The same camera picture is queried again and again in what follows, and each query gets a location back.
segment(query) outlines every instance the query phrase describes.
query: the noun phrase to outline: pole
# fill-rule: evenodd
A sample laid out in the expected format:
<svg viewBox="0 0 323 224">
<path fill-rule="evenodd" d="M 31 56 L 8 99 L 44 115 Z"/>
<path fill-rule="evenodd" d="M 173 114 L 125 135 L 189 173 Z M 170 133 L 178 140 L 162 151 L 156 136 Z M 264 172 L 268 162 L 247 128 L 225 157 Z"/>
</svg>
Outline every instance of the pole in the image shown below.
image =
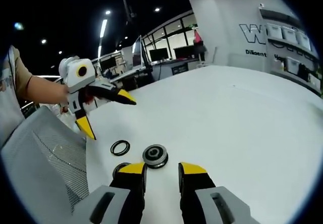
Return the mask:
<svg viewBox="0 0 323 224">
<path fill-rule="evenodd" d="M 130 13 L 129 13 L 129 9 L 128 9 L 128 5 L 127 5 L 127 1 L 126 0 L 123 0 L 123 4 L 125 5 L 125 10 L 126 10 L 126 14 L 127 14 L 127 19 L 129 22 L 132 22 L 131 21 L 131 17 L 130 17 Z"/>
</svg>

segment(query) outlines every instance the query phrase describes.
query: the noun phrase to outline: window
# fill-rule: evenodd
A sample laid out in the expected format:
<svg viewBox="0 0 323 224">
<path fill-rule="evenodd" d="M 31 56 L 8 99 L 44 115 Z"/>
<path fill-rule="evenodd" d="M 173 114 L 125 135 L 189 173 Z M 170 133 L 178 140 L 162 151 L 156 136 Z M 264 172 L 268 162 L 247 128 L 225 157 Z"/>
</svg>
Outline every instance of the window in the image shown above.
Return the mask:
<svg viewBox="0 0 323 224">
<path fill-rule="evenodd" d="M 148 36 L 144 39 L 145 41 L 145 45 L 146 46 L 149 46 L 149 45 L 152 45 L 153 44 L 153 41 L 152 41 L 152 36 Z"/>
<path fill-rule="evenodd" d="M 174 33 L 175 31 L 178 31 L 182 28 L 183 27 L 180 20 L 175 21 L 165 27 L 167 35 Z"/>
<path fill-rule="evenodd" d="M 195 38 L 194 30 L 187 31 L 186 36 L 187 36 L 188 45 L 194 45 L 194 42 L 193 42 Z"/>
<path fill-rule="evenodd" d="M 192 25 L 197 26 L 197 22 L 196 22 L 194 14 L 190 15 L 190 16 L 187 16 L 187 17 L 184 17 L 183 18 L 183 24 L 184 24 L 185 28 L 190 28 Z M 187 41 L 188 41 L 189 45 L 193 45 L 193 40 L 195 38 L 194 35 L 195 35 L 194 30 L 189 30 L 189 31 L 186 32 Z"/>
<path fill-rule="evenodd" d="M 190 27 L 192 25 L 197 25 L 197 22 L 196 22 L 196 19 L 195 19 L 195 15 L 192 14 L 190 16 L 187 16 L 187 17 L 184 17 L 183 18 L 183 24 L 184 24 L 184 27 Z"/>
<path fill-rule="evenodd" d="M 186 46 L 184 33 L 172 35 L 172 36 L 170 36 L 168 38 L 168 41 L 170 43 L 170 48 L 171 48 L 171 52 L 172 52 L 172 58 L 175 59 L 176 55 L 175 55 L 175 50 L 174 49 Z"/>
<path fill-rule="evenodd" d="M 158 31 L 156 31 L 153 34 L 153 38 L 155 39 L 155 43 L 158 41 L 158 39 L 160 39 L 163 36 L 165 36 L 164 29 L 163 28 L 160 28 Z"/>
</svg>

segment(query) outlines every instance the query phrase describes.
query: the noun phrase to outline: white wall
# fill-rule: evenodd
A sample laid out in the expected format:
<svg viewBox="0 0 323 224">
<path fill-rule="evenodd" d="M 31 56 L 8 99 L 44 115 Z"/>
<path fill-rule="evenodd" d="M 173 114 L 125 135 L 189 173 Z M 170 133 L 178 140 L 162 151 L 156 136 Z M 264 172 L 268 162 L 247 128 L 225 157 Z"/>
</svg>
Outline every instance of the white wall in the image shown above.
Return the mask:
<svg viewBox="0 0 323 224">
<path fill-rule="evenodd" d="M 282 0 L 191 0 L 192 9 L 198 24 L 198 32 L 207 48 L 206 61 L 215 65 L 227 65 L 270 71 L 269 59 L 260 55 L 247 54 L 246 50 L 267 53 L 265 27 L 259 12 L 260 4 L 265 8 L 293 15 Z M 296 51 L 283 47 L 275 53 L 279 56 L 300 58 Z"/>
</svg>

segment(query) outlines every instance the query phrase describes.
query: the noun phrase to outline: ceiling light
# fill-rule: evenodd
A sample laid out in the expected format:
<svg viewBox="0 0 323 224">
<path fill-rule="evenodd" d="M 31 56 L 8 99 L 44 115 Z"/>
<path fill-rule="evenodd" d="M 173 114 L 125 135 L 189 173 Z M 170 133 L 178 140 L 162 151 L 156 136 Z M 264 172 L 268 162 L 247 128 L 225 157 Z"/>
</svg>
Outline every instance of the ceiling light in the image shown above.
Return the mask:
<svg viewBox="0 0 323 224">
<path fill-rule="evenodd" d="M 26 108 L 27 106 L 30 106 L 31 104 L 34 104 L 34 102 L 30 102 L 30 103 L 26 104 L 25 106 L 21 107 L 20 109 L 24 109 L 24 108 Z"/>
<path fill-rule="evenodd" d="M 15 23 L 15 28 L 18 30 L 18 31 L 22 31 L 24 29 L 24 26 L 19 23 L 19 22 L 16 22 Z"/>
<path fill-rule="evenodd" d="M 106 27 L 107 19 L 102 21 L 102 26 L 101 26 L 101 32 L 100 32 L 100 38 L 104 37 L 104 32 L 105 32 L 105 27 Z"/>
</svg>

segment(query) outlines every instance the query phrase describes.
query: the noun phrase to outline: white tabletop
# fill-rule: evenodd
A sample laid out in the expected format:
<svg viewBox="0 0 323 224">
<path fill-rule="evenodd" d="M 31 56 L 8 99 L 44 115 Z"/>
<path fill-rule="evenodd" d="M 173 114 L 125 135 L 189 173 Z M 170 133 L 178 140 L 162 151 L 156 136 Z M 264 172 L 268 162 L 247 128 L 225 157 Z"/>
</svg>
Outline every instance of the white tabletop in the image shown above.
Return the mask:
<svg viewBox="0 0 323 224">
<path fill-rule="evenodd" d="M 148 170 L 141 223 L 183 223 L 178 163 L 204 167 L 251 208 L 261 224 L 285 224 L 310 194 L 323 156 L 323 100 L 274 75 L 209 66 L 131 94 L 136 106 L 110 102 L 90 113 L 97 141 L 87 142 L 89 191 L 109 185 L 121 162 L 142 161 L 162 144 L 168 164 Z M 112 156 L 127 140 L 130 151 Z"/>
</svg>

